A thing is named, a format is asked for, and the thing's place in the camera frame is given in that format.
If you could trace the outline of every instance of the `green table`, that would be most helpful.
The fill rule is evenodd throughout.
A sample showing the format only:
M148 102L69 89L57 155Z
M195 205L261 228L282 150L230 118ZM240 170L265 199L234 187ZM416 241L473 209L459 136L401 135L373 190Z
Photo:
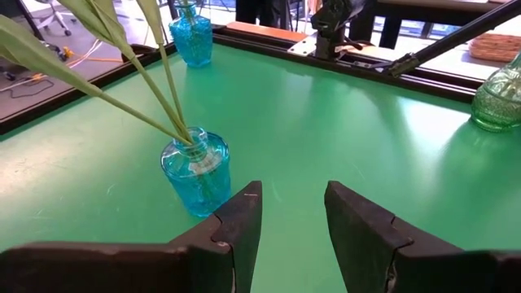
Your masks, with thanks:
M206 68L170 62L189 124L230 145L233 192L263 182L252 292L345 292L327 232L328 180L459 247L521 248L519 131L477 129L467 104L227 46ZM147 70L166 93L161 64ZM168 124L140 76L107 90ZM161 243L188 230L200 219L161 171L168 142L97 98L11 131L0 146L0 249Z

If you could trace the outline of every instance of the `glass vase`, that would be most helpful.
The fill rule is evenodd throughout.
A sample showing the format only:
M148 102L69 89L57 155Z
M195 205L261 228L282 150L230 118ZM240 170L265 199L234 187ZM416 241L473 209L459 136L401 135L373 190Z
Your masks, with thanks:
M188 129L190 146L173 139L161 167L189 213L209 216L231 196L230 153L224 140L204 129Z
M521 124L521 52L478 88L471 111L472 121L488 131L500 132Z
M212 23L195 13L194 3L175 7L179 17L169 25L173 43L189 67L203 67L212 59Z

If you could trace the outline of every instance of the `wicker basket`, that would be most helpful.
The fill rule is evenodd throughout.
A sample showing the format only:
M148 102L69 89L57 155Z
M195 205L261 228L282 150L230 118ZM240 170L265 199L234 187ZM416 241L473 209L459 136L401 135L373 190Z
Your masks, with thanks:
M475 38L469 45L472 57L501 62L512 61L520 50L520 36L494 32Z

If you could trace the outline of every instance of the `person's leg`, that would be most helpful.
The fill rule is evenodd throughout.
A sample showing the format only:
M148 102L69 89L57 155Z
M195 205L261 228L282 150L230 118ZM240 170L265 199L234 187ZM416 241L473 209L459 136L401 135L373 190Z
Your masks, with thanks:
M280 0L260 0L260 25L278 28Z
M258 6L258 0L237 0L235 3L235 20L255 24Z

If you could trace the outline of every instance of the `plant stem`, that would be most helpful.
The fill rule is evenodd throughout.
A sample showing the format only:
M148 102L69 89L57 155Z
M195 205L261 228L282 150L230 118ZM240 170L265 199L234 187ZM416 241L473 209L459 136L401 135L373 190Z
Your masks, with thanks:
M185 119L182 116L181 104L179 103L179 97L177 96L176 86L173 84L172 71L170 70L169 60L166 55L166 50L164 50L163 44L158 44L160 46L161 59L163 60L164 71L166 72L166 78L169 81L170 94L172 94L173 102L176 104L177 115L179 116L179 120L186 127Z
M136 69L139 71L139 73L141 73L141 75L145 79L145 82L148 84L148 86L151 88L154 95L157 97L161 106L163 107L164 111L166 112L167 116L169 117L170 121L172 122L173 126L176 128L177 132L182 137L184 137L185 140L191 142L191 137L188 134L188 131L186 130L186 126L181 123L181 121L177 117L176 113L173 111L173 109L170 107L169 103L164 98L163 93L161 93L160 89L157 87L155 82L152 80L152 78L148 74L147 70L145 70L145 68L141 65L141 62L139 62L138 59L135 58L135 56L129 60L136 67Z
M154 120L148 118L147 116L143 115L141 112L138 112L136 110L134 110L133 108L125 105L124 103L116 100L115 98L109 96L108 94L105 94L104 92L102 92L99 97L107 102L107 103L110 103L112 106L114 107L118 107L120 108L121 110L129 113L130 115L138 118L139 120L149 124L150 126L158 129L159 131L161 131L162 133L165 133L166 135L170 136L171 138L175 138L177 140L179 140L180 142L183 142L185 143L186 145L190 145L190 142L188 142L185 138L182 138L181 136L179 136L178 134L166 129L163 125L160 125L159 123L155 122Z

